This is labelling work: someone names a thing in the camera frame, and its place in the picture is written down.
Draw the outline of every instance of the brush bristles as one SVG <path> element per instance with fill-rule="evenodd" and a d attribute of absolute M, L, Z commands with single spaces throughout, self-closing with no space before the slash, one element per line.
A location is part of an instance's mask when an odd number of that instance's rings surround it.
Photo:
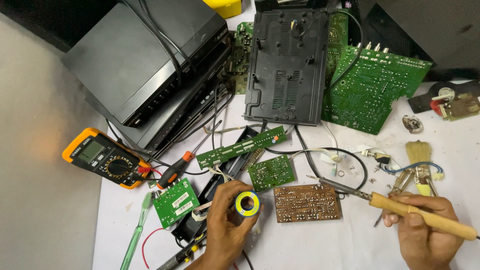
<path fill-rule="evenodd" d="M 421 161 L 430 161 L 432 159 L 432 148 L 426 142 L 408 142 L 405 145 L 405 149 L 407 150 L 410 164 Z"/>

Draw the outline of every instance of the green toothbrush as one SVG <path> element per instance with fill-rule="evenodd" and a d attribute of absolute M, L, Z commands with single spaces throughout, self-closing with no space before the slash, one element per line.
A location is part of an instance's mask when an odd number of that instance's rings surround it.
<path fill-rule="evenodd" d="M 130 262 L 132 261 L 133 254 L 135 249 L 137 248 L 138 240 L 140 239 L 140 235 L 142 234 L 142 230 L 144 229 L 144 223 L 147 218 L 147 212 L 150 206 L 152 205 L 152 200 L 155 198 L 155 194 L 153 192 L 148 192 L 145 195 L 144 202 L 142 203 L 142 212 L 140 213 L 140 220 L 138 221 L 138 225 L 133 232 L 132 239 L 130 240 L 130 244 L 128 245 L 127 253 L 125 253 L 125 258 L 123 258 L 123 263 L 121 264 L 120 270 L 127 270 L 130 266 Z"/>

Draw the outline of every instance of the grey wall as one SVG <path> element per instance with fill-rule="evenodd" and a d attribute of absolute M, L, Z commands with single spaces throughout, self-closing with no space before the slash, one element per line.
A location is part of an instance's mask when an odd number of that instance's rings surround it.
<path fill-rule="evenodd" d="M 62 53 L 0 14 L 0 269 L 91 269 L 101 178 L 61 158 L 105 120 Z"/>

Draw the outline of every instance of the white desk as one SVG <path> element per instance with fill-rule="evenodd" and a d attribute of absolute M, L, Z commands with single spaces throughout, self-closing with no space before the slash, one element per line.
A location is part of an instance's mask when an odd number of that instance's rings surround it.
<path fill-rule="evenodd" d="M 253 20 L 253 9 L 250 5 L 247 10 L 234 18 L 228 19 L 229 29 L 236 29 L 237 24 Z M 432 85 L 422 85 L 416 95 L 423 94 Z M 219 129 L 236 127 L 254 122 L 246 122 L 242 118 L 244 112 L 244 95 L 235 96 L 232 102 L 218 116 L 223 123 Z M 433 148 L 432 159 L 445 170 L 445 179 L 435 182 L 439 195 L 450 199 L 455 207 L 461 222 L 476 226 L 480 229 L 480 212 L 478 207 L 480 199 L 480 116 L 463 119 L 456 122 L 444 122 L 433 111 L 424 112 L 417 116 L 423 122 L 425 130 L 418 135 L 411 135 L 403 126 L 401 118 L 412 115 L 407 100 L 401 98 L 393 104 L 393 111 L 377 136 L 362 133 L 343 126 L 325 123 L 337 138 L 338 146 L 345 148 L 360 144 L 367 144 L 381 148 L 392 155 L 401 165 L 409 164 L 404 144 L 407 141 L 427 141 Z M 309 147 L 331 147 L 331 138 L 322 126 L 300 127 L 300 132 Z M 216 147 L 233 144 L 241 131 L 215 135 Z M 197 132 L 184 143 L 179 143 L 162 156 L 162 160 L 174 163 L 186 150 L 191 150 L 198 140 L 204 135 Z M 211 150 L 210 140 L 207 140 L 198 149 L 197 153 Z M 301 149 L 298 138 L 293 132 L 289 140 L 277 146 L 278 150 Z M 265 153 L 260 160 L 274 157 Z M 320 161 L 318 153 L 312 153 L 314 163 L 320 174 L 330 177 L 330 164 Z M 384 172 L 375 172 L 375 161 L 372 158 L 361 157 L 367 165 L 369 179 L 375 178 L 375 183 L 367 182 L 362 189 L 364 192 L 376 191 L 386 194 L 389 190 L 387 184 L 393 184 L 395 177 Z M 287 185 L 313 184 L 315 180 L 305 177 L 312 175 L 304 155 L 299 155 L 293 162 L 297 180 Z M 352 158 L 345 159 L 339 164 L 338 169 L 345 172 L 344 177 L 331 177 L 332 180 L 350 186 L 357 186 L 363 177 L 360 165 Z M 195 160 L 190 162 L 188 171 L 198 172 L 199 167 Z M 211 174 L 188 176 L 196 191 L 200 191 L 210 179 Z M 250 184 L 247 173 L 240 176 L 240 180 Z M 98 209 L 98 222 L 96 231 L 94 270 L 119 269 L 125 255 L 127 246 L 132 237 L 133 230 L 138 223 L 141 202 L 145 193 L 155 190 L 149 189 L 146 183 L 129 191 L 113 182 L 103 179 Z M 416 188 L 411 185 L 409 191 L 416 193 Z M 248 240 L 245 250 L 249 254 L 256 270 L 281 270 L 281 269 L 322 269 L 326 270 L 367 270 L 367 269 L 408 269 L 403 261 L 396 235 L 396 228 L 385 228 L 380 224 L 377 228 L 372 225 L 380 210 L 369 207 L 368 203 L 360 198 L 350 196 L 341 201 L 343 217 L 336 221 L 312 221 L 278 224 L 275 217 L 273 191 L 261 193 L 261 200 L 265 204 L 265 211 L 257 223 L 262 233 L 252 235 Z M 148 213 L 141 237 L 130 269 L 146 269 L 142 260 L 142 242 L 153 230 L 160 228 L 161 224 L 153 208 Z M 175 244 L 170 232 L 159 231 L 153 234 L 145 245 L 145 257 L 150 269 L 156 269 L 180 248 Z M 466 241 L 454 261 L 453 269 L 478 269 L 480 266 L 480 242 Z M 237 260 L 240 270 L 247 270 L 249 266 L 244 257 Z"/>

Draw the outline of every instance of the digital multimeter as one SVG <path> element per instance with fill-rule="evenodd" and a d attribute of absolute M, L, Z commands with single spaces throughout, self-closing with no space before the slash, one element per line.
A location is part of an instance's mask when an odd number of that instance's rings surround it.
<path fill-rule="evenodd" d="M 140 156 L 112 140 L 105 133 L 86 128 L 63 151 L 64 160 L 99 174 L 121 187 L 133 189 L 148 175 L 138 167 L 150 168 Z"/>

